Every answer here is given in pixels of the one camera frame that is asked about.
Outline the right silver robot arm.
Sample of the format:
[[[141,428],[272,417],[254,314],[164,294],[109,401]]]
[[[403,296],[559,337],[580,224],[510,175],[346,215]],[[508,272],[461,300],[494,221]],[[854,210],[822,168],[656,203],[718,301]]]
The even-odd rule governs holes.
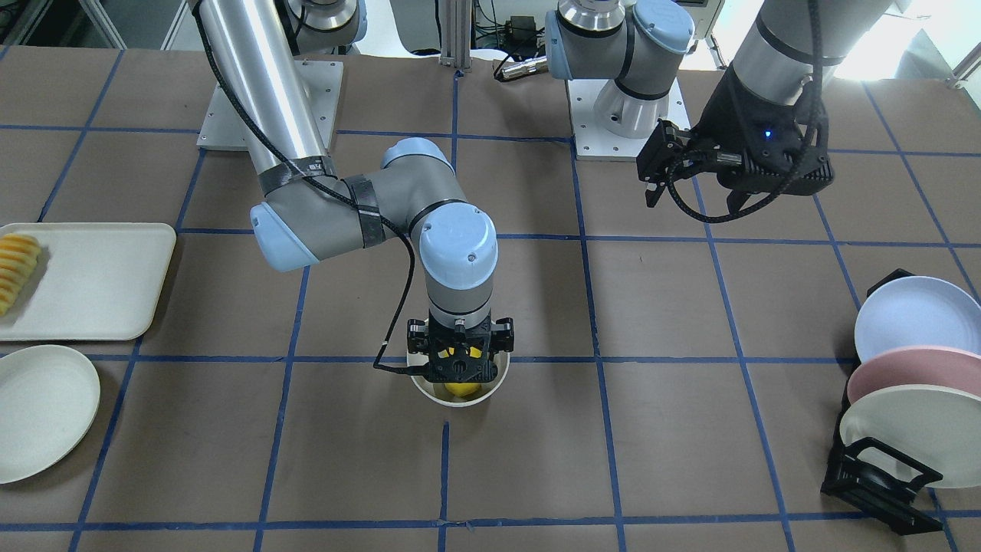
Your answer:
[[[375,368],[434,383],[493,381],[514,347],[513,321],[491,315],[497,230],[464,195],[451,162],[424,137],[386,150],[381,168],[340,178],[274,1],[192,1],[211,70],[246,132],[263,192],[250,223],[277,271],[318,265],[396,238],[423,269],[426,319],[410,319],[420,366]]]

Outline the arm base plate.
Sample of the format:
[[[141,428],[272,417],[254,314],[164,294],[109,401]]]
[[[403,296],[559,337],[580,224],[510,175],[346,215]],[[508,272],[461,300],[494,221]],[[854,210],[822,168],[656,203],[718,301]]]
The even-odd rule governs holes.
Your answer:
[[[343,63],[340,61],[297,61],[297,72],[308,96],[323,146],[333,145],[337,108],[339,108]],[[214,88],[206,115],[196,140],[199,148],[209,151],[245,153],[254,137],[241,122],[225,92]]]
[[[569,80],[567,92],[578,160],[635,159],[663,120],[691,128],[677,80],[655,100],[630,97],[611,78]]]

